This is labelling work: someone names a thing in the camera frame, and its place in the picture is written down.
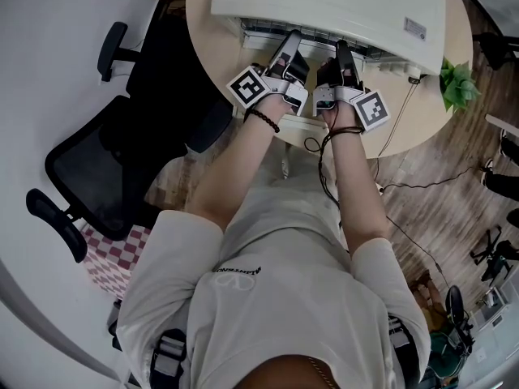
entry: black office chair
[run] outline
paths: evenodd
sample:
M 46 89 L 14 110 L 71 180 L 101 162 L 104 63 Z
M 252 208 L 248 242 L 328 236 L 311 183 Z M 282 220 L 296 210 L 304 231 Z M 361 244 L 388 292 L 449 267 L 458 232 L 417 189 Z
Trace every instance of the black office chair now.
M 504 258 L 501 255 L 496 255 L 492 258 L 489 258 L 487 260 L 487 263 L 488 263 L 488 267 L 485 270 L 485 272 L 483 273 L 483 276 L 481 277 L 481 281 L 485 282 L 485 281 L 491 280 L 489 287 L 491 287 L 492 284 L 494 284 L 495 279 L 501 273 L 501 270 L 503 268 L 506 269 L 506 275 L 504 276 L 505 279 L 508 277 L 508 274 L 512 270 L 512 267 L 510 267 L 506 258 Z
M 97 59 L 97 70 L 104 82 L 109 82 L 112 78 L 112 63 L 114 61 L 137 62 L 139 60 L 139 52 L 119 47 L 127 30 L 127 24 L 115 22 L 106 35 Z
M 186 145 L 196 152 L 208 148 L 232 119 L 232 105 L 199 63 L 186 20 L 166 17 L 152 25 L 127 85 L 131 97 L 116 96 L 45 159 L 49 179 L 70 207 L 60 211 L 39 190 L 27 194 L 28 210 L 63 237 L 76 262 L 87 247 L 74 220 L 84 218 L 114 241 L 134 224 L 151 228 L 160 211 L 144 202 L 153 179 L 187 154 Z M 157 52 L 162 45 L 172 54 Z
M 507 222 L 509 222 L 512 226 L 519 228 L 519 209 L 513 209 L 507 216 Z
M 507 62 L 519 62 L 513 53 L 519 51 L 519 37 L 498 36 L 494 33 L 473 35 L 472 40 L 479 42 L 489 66 L 499 70 Z
M 488 267 L 483 273 L 481 281 L 491 280 L 490 286 L 492 286 L 495 278 L 497 278 L 503 268 L 506 270 L 506 275 L 504 276 L 506 280 L 512 270 L 508 261 L 519 261 L 519 250 L 514 248 L 510 241 L 501 241 L 497 244 L 495 252 L 487 260 Z

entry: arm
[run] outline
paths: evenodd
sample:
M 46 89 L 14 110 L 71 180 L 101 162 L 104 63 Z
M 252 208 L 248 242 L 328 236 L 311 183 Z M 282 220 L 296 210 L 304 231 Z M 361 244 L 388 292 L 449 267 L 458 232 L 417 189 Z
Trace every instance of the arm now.
M 326 111 L 328 126 L 356 126 L 351 105 L 338 102 L 336 110 Z M 379 191 L 371 176 L 360 135 L 340 134 L 332 138 L 333 159 L 337 173 L 337 189 L 341 206 L 342 228 L 350 254 L 364 242 L 388 237 L 388 221 Z
M 431 337 L 389 241 L 378 238 L 362 244 L 351 259 L 351 275 L 379 296 L 388 313 L 407 327 L 413 336 L 423 375 L 431 352 Z
M 218 263 L 223 238 L 213 222 L 164 211 L 146 242 L 122 300 L 117 336 L 131 372 L 149 387 L 152 353 L 170 328 L 186 332 L 189 301 Z
M 271 95 L 255 109 L 277 124 L 290 105 L 281 95 Z M 251 114 L 202 178 L 186 212 L 211 220 L 225 231 L 240 208 L 273 136 L 274 129 Z

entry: gold necklace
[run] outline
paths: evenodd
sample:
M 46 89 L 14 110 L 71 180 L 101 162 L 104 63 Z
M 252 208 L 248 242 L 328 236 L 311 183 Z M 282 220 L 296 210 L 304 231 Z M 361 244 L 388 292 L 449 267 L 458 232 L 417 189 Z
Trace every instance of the gold necklace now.
M 311 365 L 314 366 L 314 369 L 317 371 L 319 376 L 326 382 L 328 387 L 330 389 L 337 389 L 337 387 L 333 383 L 330 382 L 330 379 L 328 379 L 326 377 L 326 374 L 324 374 L 324 372 L 321 370 L 321 368 L 317 366 L 317 363 L 315 363 L 315 360 L 312 359 L 311 357 L 308 357 L 308 360 L 310 361 Z

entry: round wooden table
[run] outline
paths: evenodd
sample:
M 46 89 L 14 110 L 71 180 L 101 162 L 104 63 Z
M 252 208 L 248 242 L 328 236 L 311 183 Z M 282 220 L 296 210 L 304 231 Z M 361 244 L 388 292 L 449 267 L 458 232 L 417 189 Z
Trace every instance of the round wooden table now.
M 468 61 L 472 66 L 472 32 L 463 1 L 445 2 L 444 56 L 454 65 Z M 230 102 L 238 105 L 225 85 L 253 62 L 266 65 L 272 53 L 244 49 L 238 37 L 211 15 L 211 0 L 187 0 L 186 9 L 189 33 L 200 62 L 221 93 Z M 311 108 L 310 96 L 315 88 L 315 71 L 319 66 L 316 62 L 307 61 L 311 72 L 306 84 L 309 92 L 306 108 Z M 367 88 L 380 90 L 392 115 L 390 122 L 362 135 L 368 158 L 390 156 L 416 147 L 438 132 L 452 116 L 452 113 L 445 112 L 440 93 L 440 78 L 427 76 L 415 88 L 390 144 L 380 155 L 411 85 L 405 76 L 383 73 L 378 67 L 365 67 L 361 75 Z M 300 120 L 296 122 L 290 115 L 285 115 L 280 123 L 281 132 L 277 136 L 288 143 L 303 147 L 307 137 L 322 139 L 328 132 L 320 120 L 303 121 L 310 125 L 312 130 L 308 130 L 307 125 L 301 125 Z

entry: potted plant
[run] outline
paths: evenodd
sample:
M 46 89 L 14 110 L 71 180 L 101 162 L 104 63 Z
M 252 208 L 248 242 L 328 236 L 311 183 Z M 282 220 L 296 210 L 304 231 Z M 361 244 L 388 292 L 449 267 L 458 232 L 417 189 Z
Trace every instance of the potted plant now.
M 454 66 L 444 58 L 440 72 L 440 91 L 444 98 L 445 110 L 453 107 L 453 113 L 467 108 L 467 101 L 475 99 L 481 92 L 470 78 L 469 63 Z

